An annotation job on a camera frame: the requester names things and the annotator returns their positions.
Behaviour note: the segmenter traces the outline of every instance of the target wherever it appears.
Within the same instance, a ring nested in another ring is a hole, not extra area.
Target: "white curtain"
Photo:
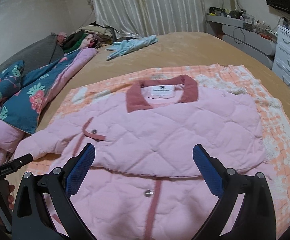
[[[93,0],[96,22],[117,37],[203,31],[203,0]]]

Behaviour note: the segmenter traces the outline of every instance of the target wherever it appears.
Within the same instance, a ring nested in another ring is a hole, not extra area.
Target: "pink quilted jacket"
[[[155,85],[174,85],[175,91],[157,98],[150,93]],[[251,96],[198,88],[187,75],[139,81],[127,93],[56,119],[21,141],[15,158],[57,153],[51,168],[62,167],[86,143],[95,146],[95,161],[71,201],[99,240],[191,239],[218,199],[192,159],[198,143],[225,167],[252,176],[261,171],[267,180],[273,174],[263,162],[261,122]]]

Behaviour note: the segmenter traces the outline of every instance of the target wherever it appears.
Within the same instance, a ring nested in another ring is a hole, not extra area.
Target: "silver bolt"
[[[31,173],[28,171],[28,172],[25,172],[24,173],[24,178],[28,179],[30,177]]]
[[[228,168],[228,169],[227,169],[227,173],[228,173],[229,175],[234,175],[234,174],[235,174],[235,170],[232,169],[232,168]]]
[[[152,195],[154,195],[154,192],[150,189],[146,190],[144,192],[145,197],[151,197]]]
[[[55,168],[55,169],[53,169],[53,173],[54,173],[55,175],[60,174],[61,171],[62,171],[61,168]]]
[[[259,177],[260,179],[263,179],[265,176],[264,176],[264,174],[263,174],[263,173],[261,173],[261,172],[258,172],[258,173],[257,173],[257,177]]]

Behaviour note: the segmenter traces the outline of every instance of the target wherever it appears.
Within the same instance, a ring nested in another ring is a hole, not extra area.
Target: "red collar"
[[[194,79],[187,75],[181,75],[172,79],[165,80],[139,80],[126,93],[127,112],[136,110],[153,109],[142,95],[142,87],[159,86],[159,85],[184,85],[184,92],[178,103],[189,103],[198,100],[198,88]]]

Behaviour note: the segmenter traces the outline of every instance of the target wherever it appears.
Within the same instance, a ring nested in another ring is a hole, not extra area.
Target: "clothing label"
[[[174,94],[174,89],[173,85],[152,86],[150,94],[152,96],[171,96]]]

